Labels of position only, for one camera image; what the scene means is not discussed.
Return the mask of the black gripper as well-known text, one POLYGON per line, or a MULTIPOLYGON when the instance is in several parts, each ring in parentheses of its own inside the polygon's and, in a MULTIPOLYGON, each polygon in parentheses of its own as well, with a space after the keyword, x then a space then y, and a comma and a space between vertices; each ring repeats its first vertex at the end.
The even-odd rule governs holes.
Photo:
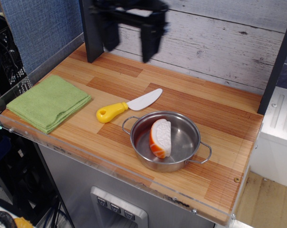
POLYGON ((147 63, 159 51, 169 6, 162 0, 94 0, 90 13, 103 24, 108 51, 120 44, 118 24, 141 28, 142 57, 147 63))

